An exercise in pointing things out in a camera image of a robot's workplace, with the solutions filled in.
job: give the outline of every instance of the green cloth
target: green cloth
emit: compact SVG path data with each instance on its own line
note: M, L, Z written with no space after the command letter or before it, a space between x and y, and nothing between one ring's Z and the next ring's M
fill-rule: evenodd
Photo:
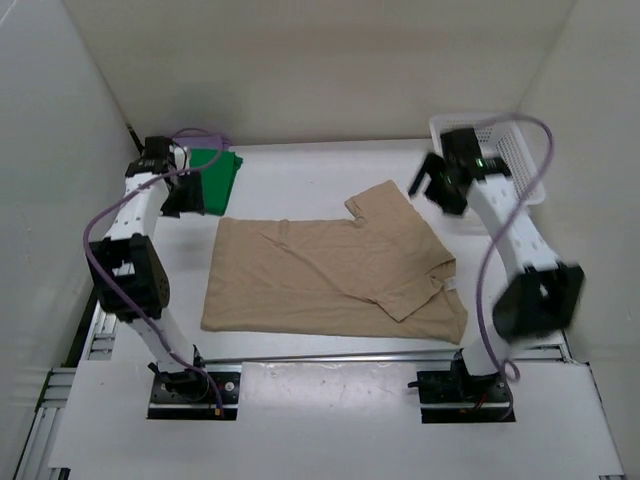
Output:
M209 162L217 150L194 148L191 150L190 166L201 167ZM211 215L224 215L229 204L231 189L236 173L242 165L242 158L233 152L222 152L215 165L203 170L202 192L204 195L204 210Z

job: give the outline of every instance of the white tag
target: white tag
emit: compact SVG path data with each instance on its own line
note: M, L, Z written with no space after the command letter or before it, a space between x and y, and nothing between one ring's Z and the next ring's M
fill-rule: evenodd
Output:
M456 277L449 277L444 281L444 289L448 292L458 287Z

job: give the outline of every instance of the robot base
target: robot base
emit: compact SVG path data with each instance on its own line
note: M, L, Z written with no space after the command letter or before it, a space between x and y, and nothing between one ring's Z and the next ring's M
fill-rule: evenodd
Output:
M495 375L475 397L463 397L458 379L448 371L418 372L418 387L422 423L499 423L515 422L509 399L500 377Z
M162 380L156 376L151 387L147 418L152 420L235 420L238 416L240 396L240 372L209 371L216 382L224 417L216 408L215 394L202 392L193 397L181 396L167 391Z

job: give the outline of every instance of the white plastic crate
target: white plastic crate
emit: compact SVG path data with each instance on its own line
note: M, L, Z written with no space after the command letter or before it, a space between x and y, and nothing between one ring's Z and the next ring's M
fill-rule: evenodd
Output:
M495 117L494 113L460 113L451 115L436 115L429 120L433 148L438 155L442 155L440 134L459 127L469 127L481 120ZM476 129L476 136L484 156L500 156L507 162L516 192L521 195L529 181L537 172L531 158L527 144L524 141L520 127L515 122L505 122L490 127ZM531 192L525 205L537 205L545 198L542 182Z

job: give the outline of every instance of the brown cloth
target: brown cloth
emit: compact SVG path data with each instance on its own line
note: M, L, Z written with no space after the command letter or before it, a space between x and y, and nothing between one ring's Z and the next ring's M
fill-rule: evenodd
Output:
M202 329L459 343L455 259L395 183L345 206L355 220L221 219Z

